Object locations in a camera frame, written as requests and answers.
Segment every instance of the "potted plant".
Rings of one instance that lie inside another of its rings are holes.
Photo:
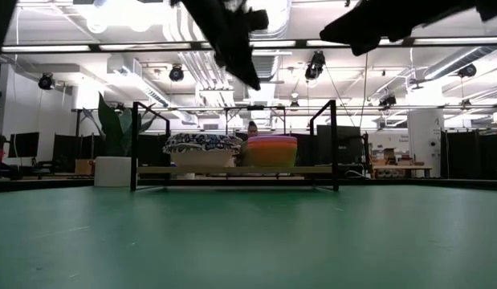
[[[150,128],[155,116],[141,123],[143,116],[139,114],[138,128],[139,133],[145,132]],[[100,137],[105,143],[105,156],[97,157],[95,163],[95,186],[100,187],[126,187],[130,185],[131,172],[131,153],[132,146],[132,111],[124,108],[123,111],[116,112],[115,109],[108,106],[104,97],[100,94],[98,103],[98,118],[100,127],[93,117],[92,113],[83,109],[85,118],[90,119],[95,124]]]

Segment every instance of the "green floor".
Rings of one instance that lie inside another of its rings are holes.
[[[497,288],[497,192],[0,193],[0,288]]]

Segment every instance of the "wooden shelf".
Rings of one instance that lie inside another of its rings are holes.
[[[137,173],[331,173],[331,167],[139,167]]]
[[[432,169],[428,165],[374,165],[373,169]]]

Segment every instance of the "green leaf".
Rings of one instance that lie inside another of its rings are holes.
[[[128,156],[132,150],[132,125],[128,127],[121,140],[121,147],[125,151],[125,156]]]
[[[120,117],[121,131],[125,133],[132,124],[132,112],[130,111],[130,109],[126,108],[119,117]]]
[[[120,118],[110,108],[100,93],[100,102],[98,103],[98,117],[102,124],[102,130],[105,133],[105,149],[108,156],[124,156],[124,150],[121,146],[123,139],[123,130],[121,129]]]
[[[102,128],[100,128],[100,126],[96,123],[95,117],[93,117],[93,113],[91,111],[88,111],[86,108],[82,108],[82,113],[84,114],[84,118],[81,120],[81,122],[87,118],[91,120],[93,124],[95,124],[96,129],[98,129],[98,133],[100,134],[102,140],[105,140],[105,134],[104,132],[102,132]]]
[[[153,121],[156,119],[157,116],[153,116],[151,120],[145,122],[144,124],[139,126],[139,133],[146,132],[151,126]]]

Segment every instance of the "white planter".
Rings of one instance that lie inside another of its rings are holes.
[[[130,157],[97,157],[95,164],[95,186],[129,187]]]

